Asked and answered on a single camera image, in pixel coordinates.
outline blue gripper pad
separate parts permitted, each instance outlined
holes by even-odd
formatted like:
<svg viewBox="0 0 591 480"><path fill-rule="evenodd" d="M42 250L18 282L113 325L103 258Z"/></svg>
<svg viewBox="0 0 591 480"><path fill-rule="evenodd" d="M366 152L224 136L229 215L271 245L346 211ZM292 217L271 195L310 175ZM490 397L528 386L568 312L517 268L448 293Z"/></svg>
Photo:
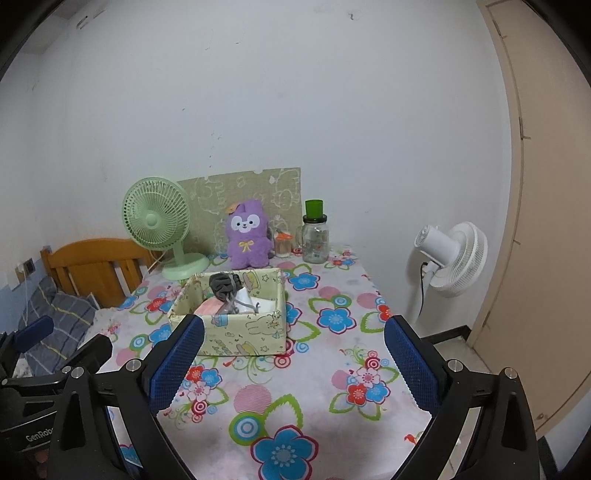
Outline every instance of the blue gripper pad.
<svg viewBox="0 0 591 480"><path fill-rule="evenodd" d="M155 360L159 359L158 352L154 352L154 350L161 344L163 344L160 347L161 351L168 350L168 354L149 378L149 392L146 393L148 394L148 408L152 415L156 415L159 410L170 406L203 344L204 337L205 327L201 317L187 315L168 340L158 342L152 352L148 354L146 360L152 361L152 358L149 358L152 353L156 353L152 356L156 357Z"/></svg>
<svg viewBox="0 0 591 480"><path fill-rule="evenodd" d="M12 346L17 352L25 353L52 333L53 319L44 315L15 333Z"/></svg>
<svg viewBox="0 0 591 480"><path fill-rule="evenodd" d="M441 407L437 378L394 318L386 322L384 341L418 407L435 416Z"/></svg>

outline green lid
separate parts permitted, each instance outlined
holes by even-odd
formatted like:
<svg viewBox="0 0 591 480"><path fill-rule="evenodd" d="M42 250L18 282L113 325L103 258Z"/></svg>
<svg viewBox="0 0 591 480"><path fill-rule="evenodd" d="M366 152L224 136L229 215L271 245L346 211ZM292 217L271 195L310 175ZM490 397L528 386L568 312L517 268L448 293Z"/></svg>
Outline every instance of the green lid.
<svg viewBox="0 0 591 480"><path fill-rule="evenodd" d="M306 216L312 220L322 218L323 204L322 200L306 200Z"/></svg>

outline white tissue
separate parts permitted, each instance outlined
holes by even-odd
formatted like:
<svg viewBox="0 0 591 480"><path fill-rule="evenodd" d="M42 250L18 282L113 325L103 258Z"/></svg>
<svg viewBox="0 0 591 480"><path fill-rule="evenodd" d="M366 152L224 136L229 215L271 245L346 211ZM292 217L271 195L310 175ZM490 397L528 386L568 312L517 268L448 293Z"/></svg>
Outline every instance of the white tissue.
<svg viewBox="0 0 591 480"><path fill-rule="evenodd" d="M267 300L267 299L260 299L257 297L251 297L248 293L246 287L241 288L236 293L236 300L245 303L247 305L254 305L258 307L258 313L271 313L276 310L276 305L274 300ZM255 313L255 311L250 307L245 307L240 303L236 302L236 308L238 308L238 313Z"/></svg>

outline door hinge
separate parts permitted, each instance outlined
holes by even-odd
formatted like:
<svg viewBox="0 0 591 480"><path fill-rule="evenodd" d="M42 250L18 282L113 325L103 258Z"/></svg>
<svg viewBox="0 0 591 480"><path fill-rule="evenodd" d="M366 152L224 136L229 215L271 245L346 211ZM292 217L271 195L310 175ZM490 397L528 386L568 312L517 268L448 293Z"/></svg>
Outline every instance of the door hinge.
<svg viewBox="0 0 591 480"><path fill-rule="evenodd" d="M501 29L499 28L499 25L496 23L494 18L492 19L492 22L495 24L496 32L499 34L500 37L502 37L503 35L501 35Z"/></svg>
<svg viewBox="0 0 591 480"><path fill-rule="evenodd" d="M484 327L484 325L486 325L486 322L488 322L488 317L491 316L491 312L492 312L492 310L489 310L489 312L486 314L486 317L484 317L484 322L482 322L483 327Z"/></svg>

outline fan base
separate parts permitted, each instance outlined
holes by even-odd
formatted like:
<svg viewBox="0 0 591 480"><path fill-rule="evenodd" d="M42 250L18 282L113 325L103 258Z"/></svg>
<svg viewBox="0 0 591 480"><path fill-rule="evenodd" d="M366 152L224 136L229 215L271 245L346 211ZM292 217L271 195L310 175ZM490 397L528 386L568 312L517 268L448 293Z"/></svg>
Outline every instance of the fan base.
<svg viewBox="0 0 591 480"><path fill-rule="evenodd" d="M177 265L176 260L166 262L162 269L162 275L167 280L185 280L191 275L204 272L209 266L209 259L203 254L185 254L184 263Z"/></svg>

